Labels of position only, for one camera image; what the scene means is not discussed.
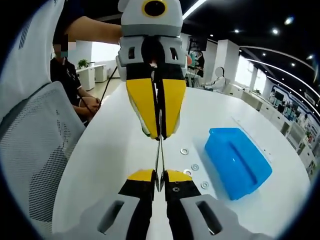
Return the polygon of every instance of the black ceiling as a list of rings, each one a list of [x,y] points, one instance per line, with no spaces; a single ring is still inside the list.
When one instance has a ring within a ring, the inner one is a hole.
[[[180,0],[182,13],[185,13],[195,2],[197,0]],[[99,19],[111,16],[103,20],[115,24],[121,22],[118,0],[82,0],[82,6],[85,14],[90,18]],[[255,46],[280,51],[308,63],[315,69],[319,53],[319,27],[317,26],[319,21],[317,18],[320,13],[317,10],[319,7],[316,1],[310,0],[303,2],[207,0],[184,21],[182,32],[191,35],[206,35],[213,41],[229,39],[239,46]],[[288,16],[293,16],[294,21],[290,25],[285,25],[284,22]],[[279,34],[273,35],[272,28],[279,29]],[[319,80],[314,82],[315,71],[299,61],[271,51],[247,50],[251,54],[248,54],[246,50],[240,54],[249,59],[254,59],[252,55],[254,54],[261,62],[295,75],[319,93]],[[315,57],[307,60],[311,54]],[[282,81],[301,95],[308,89],[286,73],[257,63],[255,66],[263,72],[267,71],[268,76]],[[318,102],[319,98],[316,94],[310,90],[308,93]]]

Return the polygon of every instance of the metal washer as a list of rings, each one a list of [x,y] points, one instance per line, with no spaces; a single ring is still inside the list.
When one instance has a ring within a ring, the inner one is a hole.
[[[198,165],[198,164],[192,164],[192,165],[191,165],[191,169],[192,169],[193,171],[198,171],[198,170],[199,170],[199,165]]]
[[[190,177],[191,177],[191,175],[192,175],[192,172],[191,172],[191,170],[189,170],[189,169],[185,169],[185,170],[183,171],[183,173],[186,174],[186,175],[188,175],[188,176],[190,176]]]
[[[186,149],[186,148],[181,148],[181,149],[180,149],[180,153],[181,153],[182,155],[188,155],[189,150]]]
[[[201,188],[202,189],[207,189],[209,187],[209,183],[207,182],[207,181],[203,181],[202,183],[201,183]]]

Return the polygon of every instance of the blue plastic box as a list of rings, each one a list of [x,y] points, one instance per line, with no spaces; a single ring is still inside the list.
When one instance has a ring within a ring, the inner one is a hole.
[[[239,128],[211,128],[205,150],[231,200],[254,192],[272,168],[255,144]]]

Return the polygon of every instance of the white mesh chair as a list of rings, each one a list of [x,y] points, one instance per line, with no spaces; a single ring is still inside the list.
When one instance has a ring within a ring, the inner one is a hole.
[[[59,182],[84,130],[60,82],[45,85],[19,103],[0,124],[3,175],[43,237],[51,235]]]

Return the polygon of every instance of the camera lens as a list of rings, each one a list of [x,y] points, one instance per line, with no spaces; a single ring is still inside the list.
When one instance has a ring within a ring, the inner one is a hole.
[[[158,17],[166,10],[166,6],[162,1],[150,1],[144,6],[144,11],[147,15]]]

